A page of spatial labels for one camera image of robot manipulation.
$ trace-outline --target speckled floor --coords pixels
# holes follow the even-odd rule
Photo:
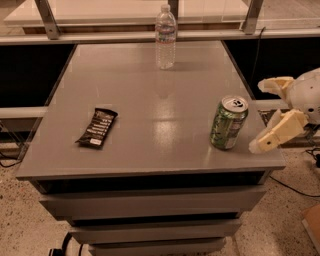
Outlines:
[[[320,170],[304,151],[283,149],[287,167],[272,176],[305,193],[320,194]],[[210,256],[318,255],[301,223],[301,212],[319,204],[320,198],[299,195],[270,178],[266,187],[268,191],[256,207],[241,216],[243,225],[235,236],[228,237],[223,250]],[[54,220],[38,200],[38,192],[28,182],[15,179],[14,168],[0,169],[1,255],[44,256],[49,248],[61,247],[69,225]],[[78,255],[78,249],[79,244],[72,240],[67,255]],[[90,255],[87,246],[82,255]]]

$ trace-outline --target bottle label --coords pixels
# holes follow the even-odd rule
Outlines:
[[[170,44],[176,41],[176,29],[174,26],[160,26],[156,29],[156,41],[162,44]]]

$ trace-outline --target green soda can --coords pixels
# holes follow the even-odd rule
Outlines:
[[[211,143],[219,149],[231,149],[248,116],[248,103],[240,96],[226,96],[218,104],[210,134]]]

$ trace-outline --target white robot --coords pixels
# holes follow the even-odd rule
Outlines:
[[[262,92],[280,96],[290,111],[278,109],[267,128],[250,142],[249,150],[259,154],[276,148],[304,132],[304,126],[320,124],[320,68],[304,73],[297,79],[277,77],[264,79],[258,84]]]

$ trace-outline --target terrazzo floor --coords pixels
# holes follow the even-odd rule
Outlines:
[[[10,30],[1,23],[2,19],[15,8],[15,4],[20,3],[21,1],[17,0],[0,0],[0,35],[21,33],[21,30]],[[289,0],[289,4],[286,0],[281,1],[277,8],[274,3],[274,0],[265,1],[266,8],[263,12],[265,17],[275,14],[278,10],[288,16],[290,11],[293,14],[301,13],[302,16],[320,17],[320,13],[317,13],[320,10],[319,0]],[[313,4],[317,8],[302,8],[308,4]],[[282,171],[275,171],[272,176],[300,191],[319,195],[320,170],[314,167],[314,160],[305,153],[305,148],[286,148],[282,151],[287,167]],[[2,161],[2,163],[11,164],[12,161]],[[53,219],[38,202],[39,193],[28,182],[15,179],[15,169],[16,167],[0,167],[0,255],[48,255],[49,248],[61,247],[69,224]],[[266,195],[251,212],[241,216],[243,224],[238,232],[226,239],[226,245],[221,251],[210,256],[318,255],[301,223],[301,212],[319,204],[320,197],[302,196],[270,178],[265,185]],[[71,240],[67,256],[78,255],[78,249],[79,244]],[[88,247],[85,245],[82,256],[89,255]]]

